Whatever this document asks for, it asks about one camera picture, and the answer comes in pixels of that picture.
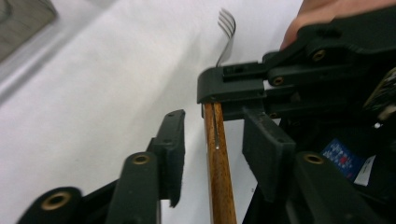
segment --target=gray object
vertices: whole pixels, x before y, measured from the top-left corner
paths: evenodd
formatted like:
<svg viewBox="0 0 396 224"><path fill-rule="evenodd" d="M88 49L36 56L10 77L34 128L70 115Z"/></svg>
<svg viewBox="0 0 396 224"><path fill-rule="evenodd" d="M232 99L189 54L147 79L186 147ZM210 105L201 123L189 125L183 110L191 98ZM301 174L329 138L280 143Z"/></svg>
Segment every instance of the gray object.
<svg viewBox="0 0 396 224"><path fill-rule="evenodd" d="M0 62L55 17L50 0L0 0Z"/></svg>

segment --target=white table surface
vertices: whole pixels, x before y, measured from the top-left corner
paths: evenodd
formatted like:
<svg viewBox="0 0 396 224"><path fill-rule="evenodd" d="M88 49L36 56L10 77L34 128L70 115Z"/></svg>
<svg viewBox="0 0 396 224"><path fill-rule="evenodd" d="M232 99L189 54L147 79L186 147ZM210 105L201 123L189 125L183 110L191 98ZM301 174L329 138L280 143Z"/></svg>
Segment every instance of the white table surface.
<svg viewBox="0 0 396 224"><path fill-rule="evenodd" d="M227 63L277 50L300 0L52 0L58 19L0 64L0 223L15 223L42 193L88 194L145 151L163 116L186 111L181 199L163 223L210 223L197 78L226 37L219 10L237 22ZM242 223L254 176L242 155L243 121L225 123L233 195Z"/></svg>

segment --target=metal fork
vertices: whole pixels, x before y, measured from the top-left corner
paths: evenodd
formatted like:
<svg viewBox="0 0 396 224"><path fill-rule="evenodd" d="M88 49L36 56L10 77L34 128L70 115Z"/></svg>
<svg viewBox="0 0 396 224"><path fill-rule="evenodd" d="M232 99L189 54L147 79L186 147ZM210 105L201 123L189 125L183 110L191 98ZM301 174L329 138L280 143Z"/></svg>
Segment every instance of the metal fork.
<svg viewBox="0 0 396 224"><path fill-rule="evenodd" d="M224 34L228 37L227 45L225 46L223 52L220 54L218 62L216 63L216 67L219 67L222 63L228 60L231 56L231 51L233 48L233 36L236 30L236 23L233 15L227 11L226 9L222 8L219 12L219 21L218 25L220 26L221 30L223 30Z"/></svg>

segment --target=black bracket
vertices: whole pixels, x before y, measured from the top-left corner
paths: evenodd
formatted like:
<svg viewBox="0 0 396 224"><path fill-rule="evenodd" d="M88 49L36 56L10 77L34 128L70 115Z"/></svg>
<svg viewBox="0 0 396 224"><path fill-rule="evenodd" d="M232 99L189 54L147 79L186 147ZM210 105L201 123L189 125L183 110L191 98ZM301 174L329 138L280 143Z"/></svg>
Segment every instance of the black bracket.
<svg viewBox="0 0 396 224"><path fill-rule="evenodd" d="M287 209L289 214L293 214L291 219L304 220L301 217L304 212L299 212L299 209L306 204L312 223L388 223L322 155L309 151L298 153L293 170L296 185L304 196L296 194L297 191L290 195Z"/></svg>
<svg viewBox="0 0 396 224"><path fill-rule="evenodd" d="M161 223L161 199L175 207L184 166L183 110L169 113L146 152L125 160L120 179L81 196L79 189L52 189L36 199L18 223Z"/></svg>
<svg viewBox="0 0 396 224"><path fill-rule="evenodd" d="M396 27L390 24L396 24L396 7L305 26L293 44L267 53L262 63L205 70L198 78L197 102L221 102L225 120L242 119L243 108L263 108L272 119L376 118L396 102L394 91L378 90L396 67ZM265 89L264 81L272 87ZM385 103L367 106L372 95L386 96Z"/></svg>
<svg viewBox="0 0 396 224"><path fill-rule="evenodd" d="M282 191L293 159L295 142L261 111L245 111L242 152L267 202L274 202Z"/></svg>

